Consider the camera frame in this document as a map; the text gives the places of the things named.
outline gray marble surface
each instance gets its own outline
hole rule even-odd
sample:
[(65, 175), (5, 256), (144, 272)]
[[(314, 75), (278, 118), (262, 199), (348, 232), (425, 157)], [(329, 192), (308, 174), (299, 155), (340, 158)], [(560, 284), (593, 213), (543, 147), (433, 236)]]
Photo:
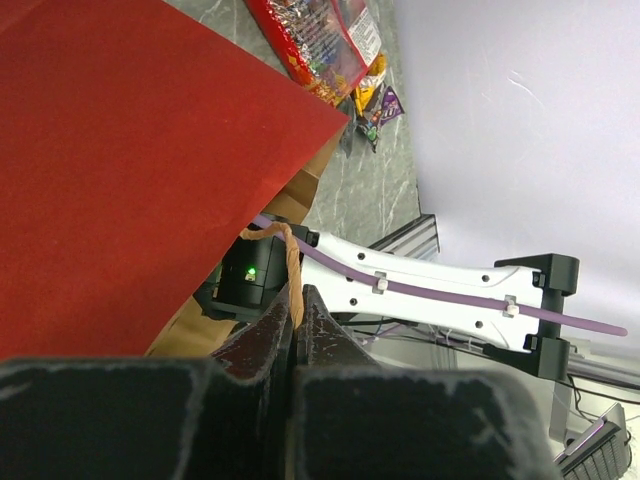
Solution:
[[(166, 1), (285, 74), (242, 0)], [(404, 84), (393, 1), (368, 0), (367, 4), (378, 20), (383, 50), (390, 61), (387, 80), (402, 101)], [(369, 245), (418, 214), (416, 175), (404, 115), (382, 129), (377, 153), (358, 135), (350, 158), (342, 151), (333, 155), (305, 223)]]

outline white backdrop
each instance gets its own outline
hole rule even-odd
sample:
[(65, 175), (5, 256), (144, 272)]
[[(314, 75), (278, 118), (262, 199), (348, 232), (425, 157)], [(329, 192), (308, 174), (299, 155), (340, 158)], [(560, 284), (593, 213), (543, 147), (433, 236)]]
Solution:
[(397, 0), (439, 261), (581, 260), (566, 313), (640, 341), (640, 2)]

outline white label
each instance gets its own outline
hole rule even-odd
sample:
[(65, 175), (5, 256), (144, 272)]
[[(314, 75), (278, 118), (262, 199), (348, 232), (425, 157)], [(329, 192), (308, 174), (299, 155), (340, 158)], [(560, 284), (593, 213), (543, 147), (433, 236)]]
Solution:
[(380, 40), (378, 26), (367, 7), (360, 12), (356, 21), (349, 27), (349, 36), (364, 63), (367, 64), (367, 67), (371, 66), (380, 52), (382, 41)]

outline twisted paper handle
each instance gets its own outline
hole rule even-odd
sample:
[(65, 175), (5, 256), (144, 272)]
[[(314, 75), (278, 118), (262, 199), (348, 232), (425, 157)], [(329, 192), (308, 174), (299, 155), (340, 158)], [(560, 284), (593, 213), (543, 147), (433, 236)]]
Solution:
[(264, 230), (249, 230), (240, 232), (243, 240), (262, 240), (282, 232), (287, 248), (287, 273), (289, 274), (289, 311), (293, 320), (293, 328), (298, 328), (304, 315), (304, 301), (302, 300), (302, 274), (300, 268), (300, 248), (296, 242), (291, 227), (286, 223), (273, 222)]

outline red snack package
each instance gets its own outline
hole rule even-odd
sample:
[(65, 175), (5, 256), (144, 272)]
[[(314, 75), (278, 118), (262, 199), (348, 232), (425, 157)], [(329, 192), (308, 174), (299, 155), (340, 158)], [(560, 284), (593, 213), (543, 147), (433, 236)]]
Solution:
[(338, 105), (380, 51), (364, 0), (245, 0), (289, 75)]

